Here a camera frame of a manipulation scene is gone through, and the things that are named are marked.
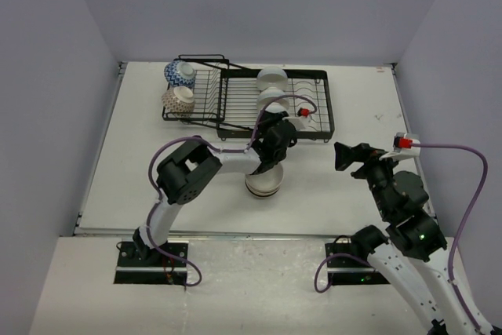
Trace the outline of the beige bowl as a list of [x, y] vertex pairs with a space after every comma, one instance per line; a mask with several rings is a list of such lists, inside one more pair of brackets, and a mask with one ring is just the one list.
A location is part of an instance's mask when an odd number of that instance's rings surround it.
[[265, 173], [246, 175], [245, 182], [259, 190], [270, 190], [280, 187], [284, 177], [284, 169], [281, 163], [269, 169]]
[[280, 187], [277, 186], [276, 188], [273, 188], [273, 189], [270, 189], [270, 190], [259, 190], [259, 189], [256, 189], [252, 186], [249, 186], [248, 184], [246, 184], [246, 189], [251, 193], [257, 193], [257, 194], [260, 194], [260, 195], [266, 195], [266, 194], [270, 194], [270, 193], [273, 193], [273, 192], [276, 192], [276, 191], [279, 191], [280, 190]]

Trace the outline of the black bowl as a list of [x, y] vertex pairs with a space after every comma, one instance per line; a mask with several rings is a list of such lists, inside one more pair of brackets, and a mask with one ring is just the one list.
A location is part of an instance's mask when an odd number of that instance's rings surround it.
[[267, 198], [271, 198], [271, 197], [274, 197], [278, 192], [273, 192], [273, 193], [270, 193], [270, 194], [266, 194], [266, 195], [260, 195], [260, 194], [257, 194], [257, 193], [250, 193], [254, 198], [258, 198], [258, 199], [267, 199]]

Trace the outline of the beige bowl front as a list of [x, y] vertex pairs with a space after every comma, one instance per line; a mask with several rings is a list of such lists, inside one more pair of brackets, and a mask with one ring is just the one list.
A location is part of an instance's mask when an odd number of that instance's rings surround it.
[[246, 184], [246, 189], [251, 193], [257, 193], [257, 194], [260, 194], [260, 195], [266, 195], [266, 194], [270, 194], [270, 193], [273, 193], [273, 192], [276, 192], [276, 191], [279, 191], [280, 190], [280, 187], [277, 186], [276, 188], [273, 188], [273, 189], [270, 189], [270, 190], [259, 190], [259, 189], [256, 189], [252, 186], [249, 186], [248, 184]]

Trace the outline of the light blue bowl front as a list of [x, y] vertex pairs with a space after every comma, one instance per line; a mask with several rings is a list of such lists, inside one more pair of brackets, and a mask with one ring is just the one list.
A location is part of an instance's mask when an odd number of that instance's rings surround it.
[[261, 110], [264, 112], [270, 113], [270, 114], [280, 114], [283, 112], [288, 113], [289, 105], [284, 105], [284, 104], [281, 104], [279, 102], [274, 101], [267, 106], [264, 105], [261, 108]]

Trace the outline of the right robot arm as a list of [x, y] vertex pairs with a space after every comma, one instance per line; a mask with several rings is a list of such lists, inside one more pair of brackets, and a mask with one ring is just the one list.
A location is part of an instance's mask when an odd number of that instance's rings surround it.
[[360, 267], [376, 269], [412, 308], [428, 334], [499, 334], [478, 309], [453, 266], [459, 239], [447, 241], [436, 219], [425, 211], [429, 199], [420, 176], [395, 172], [403, 160], [416, 158], [425, 143], [397, 133], [393, 151], [366, 143], [354, 147], [336, 142], [335, 168], [351, 173], [369, 187], [381, 220], [351, 236], [350, 258]]

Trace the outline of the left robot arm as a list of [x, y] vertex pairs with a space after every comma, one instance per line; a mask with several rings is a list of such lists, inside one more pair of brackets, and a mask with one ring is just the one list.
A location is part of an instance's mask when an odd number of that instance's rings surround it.
[[182, 137], [161, 147], [148, 167], [158, 199], [145, 224], [133, 234], [137, 260], [147, 267], [162, 260], [162, 245], [178, 213], [218, 174], [240, 173], [252, 193], [274, 195], [283, 179], [282, 161], [287, 149], [296, 145], [296, 134], [284, 113], [265, 112], [245, 147], [217, 147], [200, 136]]

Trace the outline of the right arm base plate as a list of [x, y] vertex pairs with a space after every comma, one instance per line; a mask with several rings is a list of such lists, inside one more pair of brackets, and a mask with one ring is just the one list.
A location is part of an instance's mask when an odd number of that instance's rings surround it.
[[[346, 253], [362, 259], [358, 246], [349, 238], [337, 237], [325, 244], [326, 257], [335, 253]], [[333, 258], [327, 263], [327, 277], [332, 286], [385, 285], [388, 280], [374, 268], [349, 257]]]

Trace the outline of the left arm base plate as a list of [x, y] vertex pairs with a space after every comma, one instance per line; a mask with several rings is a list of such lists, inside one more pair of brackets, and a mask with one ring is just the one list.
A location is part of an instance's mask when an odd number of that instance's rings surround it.
[[116, 244], [118, 259], [114, 284], [185, 286], [187, 265], [185, 262], [167, 257], [152, 250], [144, 259], [132, 241]]

